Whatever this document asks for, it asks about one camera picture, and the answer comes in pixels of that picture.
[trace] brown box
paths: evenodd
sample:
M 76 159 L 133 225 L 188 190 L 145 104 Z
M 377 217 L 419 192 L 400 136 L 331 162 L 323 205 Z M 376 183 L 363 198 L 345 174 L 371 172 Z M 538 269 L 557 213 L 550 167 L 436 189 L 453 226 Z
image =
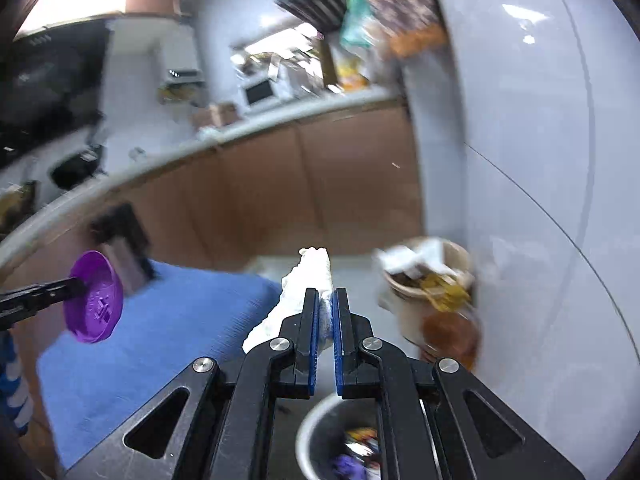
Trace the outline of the brown box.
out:
M 207 108 L 198 110 L 192 115 L 191 123 L 196 130 L 204 126 L 222 128 L 228 124 L 235 123 L 239 118 L 235 104 L 220 103 L 217 105 L 209 105 Z

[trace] white appliance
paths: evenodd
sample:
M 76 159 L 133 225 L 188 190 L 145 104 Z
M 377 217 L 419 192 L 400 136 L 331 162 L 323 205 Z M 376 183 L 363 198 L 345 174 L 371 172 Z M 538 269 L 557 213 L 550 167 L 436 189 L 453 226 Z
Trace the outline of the white appliance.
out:
M 160 39 L 156 50 L 163 85 L 204 81 L 193 29 L 176 23 Z
M 238 109 L 242 115 L 250 115 L 311 95 L 311 82 L 306 70 L 282 63 L 275 78 L 263 70 L 241 79 Z

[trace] purple item in bucket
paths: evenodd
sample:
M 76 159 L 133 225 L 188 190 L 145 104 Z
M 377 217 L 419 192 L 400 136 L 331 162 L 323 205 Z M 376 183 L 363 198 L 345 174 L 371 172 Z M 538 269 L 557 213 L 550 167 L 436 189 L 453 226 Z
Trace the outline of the purple item in bucket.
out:
M 64 303 L 66 327 L 81 343 L 107 339 L 122 314 L 122 284 L 108 259 L 88 251 L 75 262 L 70 278 L 80 278 L 87 294 Z

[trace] blue gripper pad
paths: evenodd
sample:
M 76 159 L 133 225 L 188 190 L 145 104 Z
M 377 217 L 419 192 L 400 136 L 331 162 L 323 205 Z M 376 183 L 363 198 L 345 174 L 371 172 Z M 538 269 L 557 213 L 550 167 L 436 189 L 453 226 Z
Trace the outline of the blue gripper pad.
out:
M 331 295 L 331 318 L 332 332 L 334 335 L 334 369 L 335 369 L 335 389 L 339 396 L 342 396 L 342 334 L 340 332 L 340 313 L 338 311 L 338 293 L 334 290 Z
M 309 395 L 316 392 L 316 371 L 318 370 L 318 339 L 320 332 L 320 296 L 314 301 L 314 322 L 311 326 L 311 345 L 309 347 Z

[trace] black rack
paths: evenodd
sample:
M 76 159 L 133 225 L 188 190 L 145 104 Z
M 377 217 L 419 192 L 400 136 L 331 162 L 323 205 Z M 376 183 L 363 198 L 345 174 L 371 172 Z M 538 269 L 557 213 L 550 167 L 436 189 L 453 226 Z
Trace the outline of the black rack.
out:
M 346 0 L 275 0 L 276 4 L 322 34 L 340 30 L 347 11 Z

